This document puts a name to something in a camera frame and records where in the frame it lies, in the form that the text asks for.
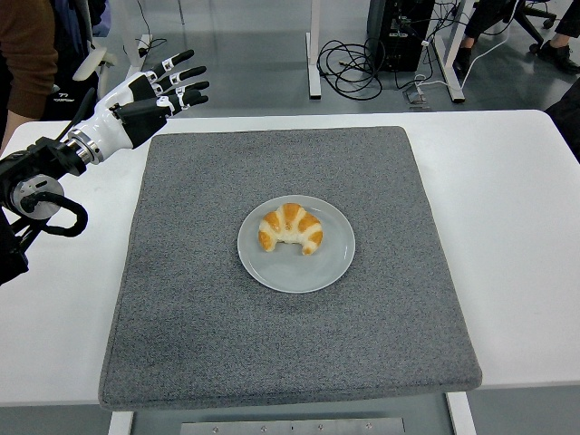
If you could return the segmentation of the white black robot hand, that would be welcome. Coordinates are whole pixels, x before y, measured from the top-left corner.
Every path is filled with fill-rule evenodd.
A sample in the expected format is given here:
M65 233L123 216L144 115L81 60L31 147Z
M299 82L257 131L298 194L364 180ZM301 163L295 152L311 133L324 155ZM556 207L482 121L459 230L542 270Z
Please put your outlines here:
M209 83L192 81L207 68L176 69L193 55L187 50L136 72L102 97L91 118L67 134L67 142L75 144L82 161L99 164L118 150L136 149L161 130L168 118L207 102L202 91Z

